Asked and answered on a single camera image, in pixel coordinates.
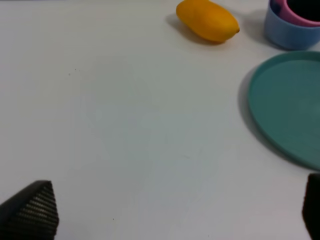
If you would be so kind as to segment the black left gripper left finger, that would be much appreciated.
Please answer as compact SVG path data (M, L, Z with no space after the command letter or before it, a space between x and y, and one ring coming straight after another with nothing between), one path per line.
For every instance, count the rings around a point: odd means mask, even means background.
M36 180L0 205L2 240L53 240L59 214L52 182Z

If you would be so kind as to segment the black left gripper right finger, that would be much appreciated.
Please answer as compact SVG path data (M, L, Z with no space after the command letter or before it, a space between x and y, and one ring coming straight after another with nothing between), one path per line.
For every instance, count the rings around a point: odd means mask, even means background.
M308 176L302 207L302 218L312 240L320 239L320 174Z

